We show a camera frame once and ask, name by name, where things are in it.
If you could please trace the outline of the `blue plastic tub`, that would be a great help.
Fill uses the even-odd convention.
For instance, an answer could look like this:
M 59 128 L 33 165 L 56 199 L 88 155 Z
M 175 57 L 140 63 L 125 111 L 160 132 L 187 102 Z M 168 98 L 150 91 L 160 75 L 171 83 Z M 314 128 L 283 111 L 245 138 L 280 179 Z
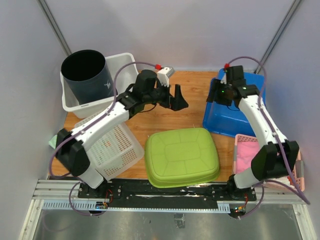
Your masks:
M 220 69 L 217 76 L 211 80 L 210 88 L 215 79 L 222 80 L 224 76 L 224 70 Z M 263 75 L 245 72 L 244 77 L 248 85 L 256 85 L 261 90 L 264 84 Z M 237 134 L 243 134 L 255 137 L 247 118 L 235 107 L 234 103 L 228 107 L 216 102 L 207 102 L 202 126 L 211 133 L 224 136 L 235 137 Z

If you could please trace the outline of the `green plastic tub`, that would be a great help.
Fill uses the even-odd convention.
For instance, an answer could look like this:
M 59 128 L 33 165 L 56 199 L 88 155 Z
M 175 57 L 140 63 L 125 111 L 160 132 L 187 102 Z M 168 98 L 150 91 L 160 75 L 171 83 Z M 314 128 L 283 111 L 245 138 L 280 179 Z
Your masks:
M 152 134 L 144 146 L 149 182 L 156 188 L 177 188 L 215 181 L 219 155 L 211 133 L 202 128 Z

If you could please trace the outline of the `white plastic bin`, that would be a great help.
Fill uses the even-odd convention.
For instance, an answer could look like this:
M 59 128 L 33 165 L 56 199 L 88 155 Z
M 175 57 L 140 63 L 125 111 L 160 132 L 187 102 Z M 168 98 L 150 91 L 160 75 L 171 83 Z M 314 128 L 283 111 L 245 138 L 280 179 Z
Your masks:
M 120 67 L 127 63 L 134 62 L 135 58 L 131 53 L 125 52 L 107 56 L 105 60 L 111 77 L 114 78 Z M 135 83 L 137 75 L 138 70 L 135 64 L 127 66 L 125 69 L 123 69 L 116 79 L 117 93 L 123 93 L 130 84 Z M 108 97 L 86 104 L 79 104 L 79 101 L 76 99 L 62 75 L 60 75 L 60 82 L 62 86 L 62 108 L 68 113 L 75 114 L 75 116 L 79 119 L 85 119 L 99 111 L 106 109 L 114 99 L 113 97 Z

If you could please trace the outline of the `white perforated basket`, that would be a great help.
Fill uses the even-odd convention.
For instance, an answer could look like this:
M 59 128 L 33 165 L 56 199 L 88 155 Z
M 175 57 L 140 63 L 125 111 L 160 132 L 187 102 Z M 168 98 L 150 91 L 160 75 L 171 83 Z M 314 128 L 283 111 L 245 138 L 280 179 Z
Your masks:
M 114 109 L 89 129 L 103 112 L 92 118 L 86 118 L 75 125 L 72 134 L 80 133 L 75 139 L 82 146 L 89 159 L 89 167 L 78 177 L 92 188 L 103 180 L 111 180 L 134 164 L 143 156 L 144 149 L 125 124 L 129 113 L 125 109 Z

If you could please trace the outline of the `dark round bucket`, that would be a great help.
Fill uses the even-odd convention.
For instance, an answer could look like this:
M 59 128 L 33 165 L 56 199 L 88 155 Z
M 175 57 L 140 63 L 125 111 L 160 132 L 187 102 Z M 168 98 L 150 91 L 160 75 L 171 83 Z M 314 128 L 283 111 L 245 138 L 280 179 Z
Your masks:
M 85 49 L 69 55 L 61 73 L 80 105 L 115 95 L 114 82 L 104 55 Z

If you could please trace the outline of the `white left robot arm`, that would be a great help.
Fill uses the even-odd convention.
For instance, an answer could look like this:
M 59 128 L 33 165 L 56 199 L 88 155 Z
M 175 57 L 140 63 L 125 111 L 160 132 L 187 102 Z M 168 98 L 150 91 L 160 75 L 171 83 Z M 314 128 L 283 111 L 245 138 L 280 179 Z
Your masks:
M 142 70 L 135 83 L 104 111 L 82 126 L 58 132 L 54 156 L 74 177 L 85 182 L 96 198 L 107 193 L 107 185 L 103 182 L 106 177 L 89 158 L 90 148 L 114 127 L 143 112 L 146 105 L 160 105 L 173 111 L 187 108 L 180 85 L 175 85 L 174 95 L 170 93 L 169 78 L 174 72 L 172 67 L 163 67 L 158 72 Z

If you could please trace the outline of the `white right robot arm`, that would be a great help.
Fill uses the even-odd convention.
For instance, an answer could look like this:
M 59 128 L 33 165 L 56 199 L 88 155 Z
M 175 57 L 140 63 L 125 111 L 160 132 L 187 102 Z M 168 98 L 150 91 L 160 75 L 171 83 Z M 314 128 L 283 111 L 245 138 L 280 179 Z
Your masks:
M 259 150 L 250 165 L 228 180 L 227 196 L 240 199 L 245 190 L 281 177 L 294 178 L 300 147 L 279 130 L 268 113 L 263 88 L 266 78 L 244 72 L 241 65 L 226 66 L 211 80 L 203 127 L 235 137 L 255 136 Z

